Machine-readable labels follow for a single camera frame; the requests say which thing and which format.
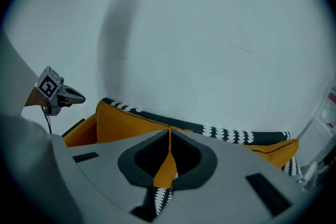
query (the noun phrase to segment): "orange cloth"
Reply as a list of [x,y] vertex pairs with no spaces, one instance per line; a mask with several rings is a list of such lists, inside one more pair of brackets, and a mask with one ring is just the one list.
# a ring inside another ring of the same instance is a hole
[[97,105],[97,141],[112,142],[146,134],[157,130],[168,130],[169,126],[147,120],[102,101]]
[[288,163],[299,149],[299,140],[291,139],[269,146],[243,145],[278,168]]
[[81,122],[65,137],[64,142],[67,147],[91,145],[97,142],[97,121],[96,114]]
[[174,177],[177,173],[176,162],[171,153],[172,137],[171,130],[169,130],[169,152],[167,158],[162,163],[159,171],[154,177],[154,187],[170,188],[173,184]]

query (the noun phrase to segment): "white wall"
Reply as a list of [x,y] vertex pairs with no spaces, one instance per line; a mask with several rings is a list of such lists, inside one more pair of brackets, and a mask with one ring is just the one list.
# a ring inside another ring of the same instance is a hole
[[0,115],[21,115],[38,77],[13,48],[1,29],[0,70]]
[[35,73],[50,65],[86,96],[59,132],[111,97],[296,137],[335,71],[332,23],[324,0],[16,0],[4,27]]

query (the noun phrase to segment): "black opening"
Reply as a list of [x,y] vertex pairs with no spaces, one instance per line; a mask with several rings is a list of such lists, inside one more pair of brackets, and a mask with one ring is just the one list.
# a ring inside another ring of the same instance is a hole
[[199,149],[186,140],[172,133],[172,155],[176,162],[176,168],[179,176],[195,168],[202,158]]
[[169,152],[169,134],[161,136],[134,156],[135,163],[147,174],[154,177]]
[[71,107],[72,104],[69,104],[68,102],[69,102],[68,98],[65,98],[62,95],[57,95],[57,104],[60,108],[64,108],[65,106],[68,108]]

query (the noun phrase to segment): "black and white patterned fabric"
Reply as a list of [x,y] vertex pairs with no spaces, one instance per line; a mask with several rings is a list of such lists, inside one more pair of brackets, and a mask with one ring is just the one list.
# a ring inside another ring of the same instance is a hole
[[155,212],[158,216],[161,210],[171,201],[173,197],[172,188],[156,188],[154,187],[154,205]]
[[[273,145],[282,141],[290,140],[289,132],[251,132],[251,131],[228,130],[224,128],[200,125],[196,123],[190,123],[159,116],[108,98],[104,98],[102,101],[116,108],[123,109],[135,115],[139,115],[143,118],[154,120],[157,122],[162,122],[168,126],[178,127],[181,128],[182,130],[190,130],[194,133],[203,134],[204,136],[225,141],[228,143],[235,143],[241,145]],[[282,171],[287,175],[295,178],[297,178],[298,175],[299,176],[302,175],[300,167],[295,157],[293,157],[282,168]]]

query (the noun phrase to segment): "gray object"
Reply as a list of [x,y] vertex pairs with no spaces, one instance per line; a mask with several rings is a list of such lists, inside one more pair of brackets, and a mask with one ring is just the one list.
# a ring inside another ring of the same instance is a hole
[[44,108],[45,116],[57,116],[64,106],[82,104],[85,97],[74,88],[63,84],[64,78],[47,66],[37,81],[37,89],[48,99],[49,106]]
[[[61,137],[52,136],[56,161],[73,198],[84,206],[84,200],[91,200],[92,197],[86,198],[80,189],[90,186],[92,191],[103,194],[111,202],[111,207],[116,206],[129,212],[141,205],[146,189],[129,184],[118,169],[117,160],[126,149],[156,133],[69,149]],[[181,133],[210,147],[217,155],[217,168],[214,175],[200,188],[175,191],[172,201],[155,219],[156,223],[217,223],[223,217],[230,223],[271,220],[271,213],[245,178],[256,173],[267,178],[290,203],[294,204],[304,198],[305,194],[299,185],[252,151],[239,145],[218,143],[202,135]],[[96,152],[99,157],[77,164],[72,159],[72,156],[90,152]],[[132,219],[133,216],[126,214],[124,217],[127,222],[126,219]]]

